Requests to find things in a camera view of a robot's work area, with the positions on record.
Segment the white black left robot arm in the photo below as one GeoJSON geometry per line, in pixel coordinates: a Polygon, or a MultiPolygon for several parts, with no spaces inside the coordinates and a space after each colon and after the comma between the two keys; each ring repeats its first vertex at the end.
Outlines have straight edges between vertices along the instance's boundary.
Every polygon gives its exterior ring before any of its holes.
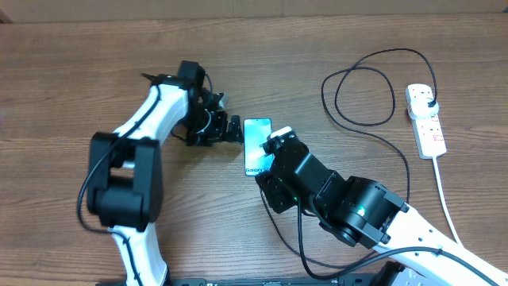
{"type": "Polygon", "coordinates": [[[164,200],[161,147],[181,125],[188,146],[244,143],[240,118],[225,111],[228,97],[203,83],[210,77],[197,62],[184,60],[176,75],[146,75],[148,95],[137,112],[112,133],[90,140],[87,177],[79,190],[82,208],[98,216],[100,228],[85,230],[111,236],[126,271],[124,285],[169,285],[171,274],[156,234],[164,200]]]}

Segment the smartphone with teal screen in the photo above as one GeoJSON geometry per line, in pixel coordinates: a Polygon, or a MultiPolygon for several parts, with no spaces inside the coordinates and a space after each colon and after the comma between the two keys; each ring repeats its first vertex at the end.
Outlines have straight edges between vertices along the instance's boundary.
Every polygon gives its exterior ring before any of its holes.
{"type": "Polygon", "coordinates": [[[270,118],[244,120],[244,172],[246,176],[257,176],[270,170],[273,156],[267,155],[263,144],[271,134],[270,118]]]}

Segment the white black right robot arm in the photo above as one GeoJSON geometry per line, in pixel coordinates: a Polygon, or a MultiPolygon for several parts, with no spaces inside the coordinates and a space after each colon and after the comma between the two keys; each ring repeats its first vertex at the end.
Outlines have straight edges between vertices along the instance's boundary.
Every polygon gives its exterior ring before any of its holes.
{"type": "Polygon", "coordinates": [[[331,280],[389,257],[437,285],[505,285],[507,274],[460,246],[427,222],[400,196],[375,180],[342,178],[327,168],[292,130],[278,130],[260,144],[274,160],[256,176],[278,214],[296,207],[311,213],[337,240],[376,252],[331,280]]]}

